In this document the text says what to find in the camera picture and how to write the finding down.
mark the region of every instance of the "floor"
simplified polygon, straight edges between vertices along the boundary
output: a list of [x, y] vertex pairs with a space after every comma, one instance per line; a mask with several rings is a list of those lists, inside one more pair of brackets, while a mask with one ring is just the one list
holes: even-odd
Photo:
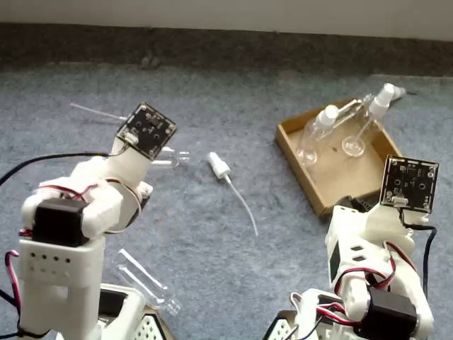
[[[407, 157], [440, 163], [431, 222], [431, 339], [448, 339], [453, 280], [453, 44], [417, 40], [194, 30], [0, 25], [0, 173], [41, 154], [108, 151], [119, 122], [71, 102], [128, 115], [146, 101], [174, 120], [170, 146], [187, 166], [151, 169], [154, 195], [128, 231], [109, 236], [104, 282], [119, 283], [122, 247], [172, 287], [177, 339], [261, 339], [291, 291], [328, 289], [320, 221], [279, 147], [276, 124], [331, 101], [377, 92], [385, 82], [413, 95], [389, 112], [387, 130]], [[258, 237], [205, 157], [216, 151], [250, 205]], [[1, 188], [0, 247], [17, 249], [21, 204], [40, 181], [77, 161], [25, 168]], [[417, 234], [421, 265], [426, 235]], [[9, 289], [6, 272], [0, 287]], [[0, 301], [0, 329], [16, 313]]]

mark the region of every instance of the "mounting hole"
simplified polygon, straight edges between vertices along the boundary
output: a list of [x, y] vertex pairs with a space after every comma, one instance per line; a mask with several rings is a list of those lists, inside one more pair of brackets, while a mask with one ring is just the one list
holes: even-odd
[[356, 256], [356, 257], [353, 257], [352, 259], [353, 259], [353, 261], [361, 262], [361, 261], [366, 260], [367, 258], [364, 256]]

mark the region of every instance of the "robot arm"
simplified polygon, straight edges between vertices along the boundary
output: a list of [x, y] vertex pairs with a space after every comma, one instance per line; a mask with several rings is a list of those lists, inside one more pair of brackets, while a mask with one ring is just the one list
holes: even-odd
[[422, 287], [410, 256], [413, 230], [435, 230], [423, 224], [432, 211], [437, 168], [388, 157], [379, 204], [368, 212], [335, 206], [326, 235], [335, 294], [292, 293], [294, 322], [280, 313], [265, 339], [285, 334], [284, 340], [425, 340], [431, 335], [425, 276]]
[[395, 339], [426, 339], [432, 333], [432, 312], [410, 260], [412, 230], [399, 211], [404, 209], [411, 222], [428, 220], [437, 167], [389, 157], [380, 204], [365, 213], [334, 208], [326, 237], [331, 287], [348, 318], [361, 323], [365, 339], [375, 334], [390, 339], [386, 329], [392, 326], [398, 330], [392, 331]]
[[[98, 324], [103, 235], [123, 232], [141, 213], [152, 192], [143, 180], [175, 131], [171, 120], [142, 103], [118, 130], [108, 157], [42, 182], [24, 202], [18, 273], [24, 339], [49, 329], [65, 339], [110, 339]], [[128, 339], [139, 322], [144, 298], [135, 295], [134, 317], [116, 322], [127, 324], [118, 339]]]

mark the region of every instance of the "cardboard box tray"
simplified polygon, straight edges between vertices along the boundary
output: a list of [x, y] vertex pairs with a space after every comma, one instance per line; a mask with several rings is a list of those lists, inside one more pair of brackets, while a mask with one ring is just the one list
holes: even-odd
[[[349, 101], [351, 99], [335, 104], [341, 107]], [[323, 109], [324, 107], [317, 108], [282, 121], [277, 125], [275, 136], [318, 216], [330, 213], [333, 206], [345, 196], [364, 198], [379, 192], [387, 155], [401, 156], [383, 128], [379, 128], [361, 157], [347, 156], [341, 148], [341, 141], [357, 133], [360, 127], [344, 124], [335, 129], [328, 142], [319, 150], [315, 167], [307, 169], [302, 166], [296, 155], [298, 140], [305, 124]]]

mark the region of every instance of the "white wall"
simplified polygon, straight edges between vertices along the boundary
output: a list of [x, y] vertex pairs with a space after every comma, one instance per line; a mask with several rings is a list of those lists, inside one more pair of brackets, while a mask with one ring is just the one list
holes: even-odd
[[0, 0], [1, 22], [453, 40], [451, 0]]

